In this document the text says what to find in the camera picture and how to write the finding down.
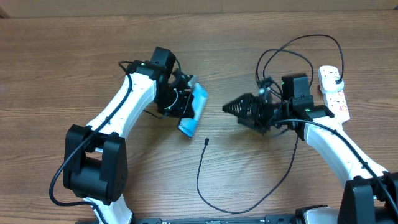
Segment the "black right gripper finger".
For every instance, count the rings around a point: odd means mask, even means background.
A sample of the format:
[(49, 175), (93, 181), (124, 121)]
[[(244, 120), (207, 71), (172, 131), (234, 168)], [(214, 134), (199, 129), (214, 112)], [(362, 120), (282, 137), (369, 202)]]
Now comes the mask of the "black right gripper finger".
[(250, 129), (255, 131), (263, 131), (264, 123), (261, 121), (261, 113), (249, 113), (249, 114), (240, 114), (240, 113), (232, 113), (233, 116), (237, 117), (238, 124), (242, 124)]
[(222, 110), (226, 113), (254, 113), (257, 111), (258, 102), (258, 96), (254, 96), (252, 93), (244, 93), (223, 105)]

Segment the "blue Galaxy smartphone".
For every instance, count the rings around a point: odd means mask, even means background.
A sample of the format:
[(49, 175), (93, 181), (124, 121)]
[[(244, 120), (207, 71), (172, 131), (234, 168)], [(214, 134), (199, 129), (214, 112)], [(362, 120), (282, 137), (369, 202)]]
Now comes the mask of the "blue Galaxy smartphone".
[(178, 129), (190, 138), (193, 137), (196, 131), (207, 99), (208, 92), (199, 83), (196, 83), (190, 94), (190, 99), (187, 103), (183, 118), (180, 119), (178, 125)]

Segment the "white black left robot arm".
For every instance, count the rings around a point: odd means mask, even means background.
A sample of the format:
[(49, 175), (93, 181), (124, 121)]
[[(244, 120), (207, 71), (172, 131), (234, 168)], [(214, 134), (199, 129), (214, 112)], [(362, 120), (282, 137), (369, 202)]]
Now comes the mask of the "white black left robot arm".
[(147, 105), (157, 104), (162, 119), (178, 118), (178, 130), (191, 138), (208, 99), (169, 49), (156, 47), (150, 60), (120, 61), (119, 66), (125, 73), (122, 86), (95, 119), (67, 131), (64, 162), (49, 187), (54, 204), (89, 205), (96, 223), (134, 222), (123, 197), (126, 139)]

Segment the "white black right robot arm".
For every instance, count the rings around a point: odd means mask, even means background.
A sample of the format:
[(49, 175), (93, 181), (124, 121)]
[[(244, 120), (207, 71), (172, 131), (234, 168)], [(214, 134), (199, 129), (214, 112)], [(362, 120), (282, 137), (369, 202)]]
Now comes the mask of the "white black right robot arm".
[(259, 81), (258, 96), (245, 93), (222, 110), (263, 134), (285, 125), (313, 147), (341, 182), (341, 205), (315, 205), (296, 210), (291, 223), (397, 223), (397, 174), (368, 157), (343, 131), (333, 112), (314, 104), (308, 76), (286, 75), (278, 86), (280, 103), (268, 99), (275, 81)]

